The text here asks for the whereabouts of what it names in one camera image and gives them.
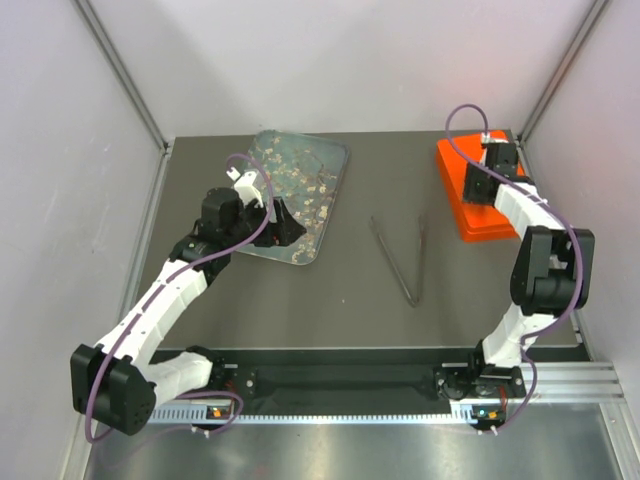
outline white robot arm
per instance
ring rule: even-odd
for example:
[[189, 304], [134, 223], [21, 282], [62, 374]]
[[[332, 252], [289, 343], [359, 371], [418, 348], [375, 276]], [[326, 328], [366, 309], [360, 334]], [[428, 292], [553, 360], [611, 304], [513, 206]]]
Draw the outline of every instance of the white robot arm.
[[[535, 197], [540, 198], [534, 185], [519, 183]], [[520, 240], [530, 226], [545, 227], [550, 230], [564, 230], [562, 225], [546, 211], [542, 210], [531, 198], [508, 185], [500, 185], [494, 203], [495, 208], [513, 225]], [[511, 303], [494, 332], [482, 342], [484, 360], [497, 367], [511, 368], [522, 363], [520, 339], [529, 333], [537, 332], [551, 325], [555, 316], [548, 313], [525, 315], [519, 305]], [[535, 338], [526, 340], [525, 351], [534, 344]]]
[[[175, 245], [160, 275], [133, 309], [95, 346], [80, 345], [73, 353], [71, 383], [76, 411], [92, 410], [94, 419], [133, 435], [144, 427], [156, 406], [190, 390], [219, 390], [224, 384], [228, 373], [224, 360], [201, 347], [187, 349], [162, 363], [150, 362], [182, 312], [229, 264], [230, 254], [210, 261], [201, 259], [247, 239], [267, 215], [256, 185], [257, 172], [248, 170], [240, 175], [231, 169], [227, 173], [234, 180], [233, 188], [214, 188], [207, 193], [193, 231]], [[273, 202], [276, 222], [266, 224], [252, 242], [256, 246], [288, 246], [306, 233], [281, 198]], [[99, 375], [107, 362], [104, 376]], [[94, 382], [99, 387], [92, 400]]]
[[[573, 229], [580, 246], [583, 271], [582, 284], [577, 285], [578, 259], [574, 245], [563, 224], [541, 207], [546, 201], [541, 199], [535, 185], [518, 175], [516, 145], [488, 135], [481, 141], [485, 150], [480, 163], [508, 178], [515, 188], [469, 165], [463, 201], [495, 207], [507, 218], [522, 243], [510, 280], [512, 303], [497, 328], [478, 343], [466, 367], [436, 369], [438, 391], [454, 401], [469, 395], [497, 396], [501, 389], [508, 397], [525, 396], [519, 368], [523, 351], [533, 345], [539, 332], [556, 322], [576, 291], [579, 295], [575, 308], [584, 306], [595, 245], [589, 230]], [[506, 412], [490, 413], [495, 415], [491, 422], [479, 422], [479, 429], [504, 423]]]

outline orange box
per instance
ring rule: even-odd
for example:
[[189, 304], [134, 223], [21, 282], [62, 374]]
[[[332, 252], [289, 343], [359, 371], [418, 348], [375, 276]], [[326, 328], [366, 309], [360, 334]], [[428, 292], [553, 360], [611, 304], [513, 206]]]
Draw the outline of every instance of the orange box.
[[[507, 138], [502, 131], [491, 132], [495, 138]], [[480, 143], [481, 134], [455, 137], [456, 145], [477, 162], [482, 159], [483, 149]], [[453, 216], [458, 224], [460, 237], [465, 242], [484, 242], [503, 238], [517, 237], [507, 218], [490, 205], [474, 205], [462, 202], [464, 177], [467, 162], [453, 149], [445, 138], [438, 142], [436, 163], [442, 176]], [[524, 175], [522, 166], [518, 166], [518, 174]]]

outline dark gray tabletop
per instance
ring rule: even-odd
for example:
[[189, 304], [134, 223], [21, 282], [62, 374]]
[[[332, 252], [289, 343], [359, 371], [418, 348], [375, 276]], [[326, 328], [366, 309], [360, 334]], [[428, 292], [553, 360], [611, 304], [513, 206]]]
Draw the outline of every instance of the dark gray tabletop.
[[[518, 241], [464, 243], [435, 164], [442, 132], [323, 135], [351, 158], [316, 260], [294, 266], [235, 254], [182, 315], [163, 347], [219, 348], [473, 346], [498, 324], [509, 299]], [[226, 157], [251, 136], [176, 139], [158, 207], [141, 291], [200, 216], [206, 192], [229, 185]], [[418, 223], [427, 216], [422, 303], [411, 308], [368, 227], [378, 220], [415, 285]], [[571, 325], [539, 340], [575, 345]]]

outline purple cable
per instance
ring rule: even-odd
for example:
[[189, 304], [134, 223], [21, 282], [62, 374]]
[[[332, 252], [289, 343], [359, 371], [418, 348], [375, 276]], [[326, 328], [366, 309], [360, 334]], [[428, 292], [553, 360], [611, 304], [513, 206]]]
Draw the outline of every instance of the purple cable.
[[466, 153], [464, 153], [455, 144], [454, 139], [451, 136], [451, 128], [450, 128], [451, 127], [451, 120], [453, 120], [453, 117], [455, 116], [456, 113], [458, 113], [460, 110], [465, 109], [465, 108], [472, 108], [473, 110], [476, 110], [482, 116], [482, 120], [484, 122], [484, 133], [485, 134], [489, 133], [489, 121], [487, 120], [487, 115], [484, 113], [484, 111], [479, 106], [474, 105], [473, 103], [465, 103], [463, 105], [460, 105], [460, 106], [454, 108], [453, 111], [447, 117], [447, 121], [445, 122], [444, 129], [445, 129], [445, 133], [447, 135], [447, 140], [449, 140], [449, 143], [451, 144], [451, 147], [453, 147], [453, 149], [456, 151], [456, 153], [458, 153], [458, 155], [460, 155], [462, 158], [464, 158], [467, 161], [467, 163], [469, 163], [470, 165], [472, 165], [475, 168], [479, 168], [480, 170], [482, 170], [487, 175], [490, 175], [493, 178], [495, 178], [495, 179], [499, 180], [500, 182], [504, 183], [505, 185], [510, 186], [511, 188], [513, 188], [517, 192], [525, 195], [526, 197], [531, 198], [545, 212], [547, 212], [551, 216], [555, 217], [556, 220], [558, 220], [558, 222], [560, 222], [562, 224], [562, 226], [565, 228], [565, 230], [567, 231], [567, 234], [569, 235], [569, 239], [571, 240], [571, 245], [573, 246], [574, 254], [576, 256], [576, 288], [573, 291], [573, 295], [571, 295], [571, 299], [569, 300], [569, 304], [567, 305], [567, 308], [548, 327], [542, 328], [542, 329], [538, 330], [537, 332], [528, 333], [528, 334], [523, 335], [522, 337], [520, 337], [520, 352], [521, 352], [521, 356], [522, 356], [522, 359], [531, 366], [533, 378], [531, 380], [531, 386], [529, 387], [529, 391], [527, 392], [527, 394], [525, 395], [524, 399], [522, 400], [522, 403], [516, 409], [516, 411], [513, 412], [513, 415], [511, 415], [507, 419], [507, 421], [501, 427], [499, 427], [497, 429], [498, 431], [500, 431], [500, 430], [505, 429], [511, 423], [513, 423], [513, 421], [520, 416], [522, 411], [525, 409], [525, 407], [531, 401], [531, 398], [533, 397], [533, 393], [534, 393], [534, 391], [535, 391], [535, 389], [536, 389], [536, 387], [538, 385], [538, 370], [537, 370], [536, 365], [533, 362], [533, 360], [531, 360], [527, 356], [527, 352], [524, 349], [525, 342], [530, 338], [535, 338], [535, 337], [538, 337], [540, 335], [545, 335], [547, 333], [551, 333], [551, 332], [557, 330], [561, 325], [563, 325], [569, 319], [569, 316], [571, 315], [571, 312], [573, 312], [573, 310], [575, 310], [575, 307], [578, 304], [578, 301], [580, 299], [580, 292], [582, 291], [582, 280], [583, 280], [584, 263], [583, 263], [583, 259], [582, 259], [582, 250], [580, 249], [580, 243], [578, 243], [578, 238], [576, 237], [576, 234], [573, 231], [573, 227], [557, 210], [555, 210], [554, 208], [552, 208], [549, 205], [547, 205], [547, 203], [545, 203], [540, 197], [527, 192], [524, 188], [516, 185], [514, 182], [512, 182], [508, 178], [506, 178], [506, 177], [500, 175], [499, 173], [496, 173], [493, 170], [490, 170], [486, 166], [476, 162], [471, 157], [469, 157]]
[[[219, 433], [224, 432], [225, 430], [228, 430], [231, 427], [231, 425], [238, 419], [238, 417], [242, 413], [242, 410], [244, 409], [244, 401], [242, 400], [242, 397], [240, 395], [238, 395], [236, 393], [233, 393], [233, 392], [224, 392], [224, 391], [186, 393], [184, 395], [180, 395], [178, 398], [180, 398], [180, 399], [188, 399], [188, 398], [209, 398], [209, 397], [231, 398], [232, 400], [235, 400], [236, 402], [238, 402], [238, 407], [236, 408], [236, 410], [233, 413], [233, 415], [231, 416], [231, 418], [229, 418], [227, 423], [223, 424], [220, 428], [218, 428], [216, 430], [208, 430], [208, 432], [210, 434], [217, 435]], [[170, 432], [176, 432], [176, 431], [179, 431], [179, 430], [192, 430], [192, 428], [193, 427], [191, 425], [177, 425], [177, 426], [174, 426], [174, 427], [169, 427], [169, 428], [165, 428], [163, 430], [160, 430], [158, 433], [156, 433], [155, 435], [149, 437], [144, 442], [141, 442], [140, 444], [136, 445], [127, 454], [127, 456], [125, 458], [121, 459], [118, 463], [109, 463], [109, 462], [107, 462], [107, 459], [104, 456], [104, 448], [103, 448], [100, 451], [100, 463], [102, 464], [102, 467], [105, 470], [109, 470], [109, 471], [117, 470], [120, 467], [122, 467], [122, 465], [124, 465], [129, 460], [131, 460], [131, 458], [134, 455], [136, 455], [140, 450], [142, 450], [144, 447], [146, 447], [150, 443], [155, 442], [158, 438], [164, 436], [165, 434], [170, 433]]]
[[[166, 282], [167, 284], [169, 284], [173, 280], [175, 280], [176, 277], [178, 277], [178, 275], [186, 272], [187, 270], [191, 270], [193, 267], [196, 267], [196, 266], [201, 265], [201, 264], [206, 263], [206, 262], [210, 262], [212, 260], [216, 260], [216, 259], [218, 259], [220, 257], [224, 257], [225, 255], [229, 255], [229, 254], [235, 252], [236, 250], [244, 247], [245, 245], [250, 244], [267, 227], [267, 224], [269, 223], [269, 219], [271, 218], [271, 214], [273, 213], [273, 185], [271, 184], [271, 180], [269, 179], [269, 175], [267, 174], [265, 169], [262, 167], [262, 165], [260, 165], [260, 163], [257, 160], [251, 158], [249, 155], [245, 155], [245, 154], [242, 154], [242, 153], [234, 153], [234, 154], [230, 155], [227, 158], [227, 170], [231, 167], [232, 161], [234, 159], [236, 159], [236, 158], [239, 158], [239, 159], [246, 160], [246, 161], [250, 162], [260, 172], [260, 175], [262, 175], [262, 178], [264, 178], [265, 184], [267, 185], [267, 191], [269, 192], [269, 201], [268, 201], [268, 204], [267, 204], [267, 214], [265, 215], [264, 220], [262, 220], [262, 223], [260, 224], [260, 226], [258, 227], [258, 229], [255, 232], [253, 232], [251, 235], [249, 235], [249, 237], [247, 237], [246, 239], [244, 239], [243, 241], [241, 241], [237, 245], [234, 245], [233, 247], [227, 248], [226, 250], [222, 250], [221, 252], [216, 252], [216, 253], [213, 253], [213, 254], [208, 255], [206, 257], [203, 257], [203, 258], [200, 258], [198, 260], [195, 260], [195, 261], [191, 262], [190, 264], [185, 265], [181, 269], [177, 270], [176, 272], [174, 272], [173, 274], [171, 274], [167, 278], [167, 282]], [[142, 306], [142, 312], [143, 313], [147, 311], [149, 306], [158, 297], [158, 295], [160, 294], [160, 292], [162, 292], [163, 289], [164, 289], [164, 285], [160, 285], [156, 290], [153, 291], [153, 293], [149, 296], [149, 299]], [[127, 335], [129, 335], [129, 333], [131, 333], [131, 330], [133, 330], [133, 327], [136, 326], [136, 323], [138, 323], [140, 318], [142, 318], [142, 313], [138, 313], [136, 316], [134, 316], [133, 319], [131, 320], [131, 323], [129, 323], [129, 325], [122, 331], [122, 333], [120, 334], [120, 336], [118, 337], [116, 342], [113, 344], [113, 348], [111, 350], [109, 350], [109, 353], [107, 353], [107, 356], [104, 358], [104, 360], [100, 364], [100, 368], [98, 369], [98, 373], [96, 374], [96, 378], [94, 379], [93, 385], [91, 386], [91, 391], [89, 392], [89, 399], [87, 401], [87, 409], [86, 409], [86, 412], [85, 412], [85, 422], [84, 422], [84, 435], [85, 435], [85, 437], [87, 439], [87, 442], [89, 442], [91, 444], [95, 444], [95, 443], [103, 440], [113, 430], [113, 429], [109, 428], [104, 433], [102, 433], [100, 436], [94, 437], [93, 434], [91, 433], [91, 419], [93, 418], [93, 410], [94, 410], [94, 407], [95, 407], [96, 398], [98, 396], [98, 390], [100, 388], [100, 384], [102, 383], [102, 379], [104, 378], [104, 374], [107, 371], [107, 367], [109, 366], [109, 362], [111, 362], [111, 360], [113, 359], [113, 357], [116, 354], [116, 352], [118, 351], [118, 349], [122, 346], [122, 343], [124, 342], [124, 339], [127, 337]]]

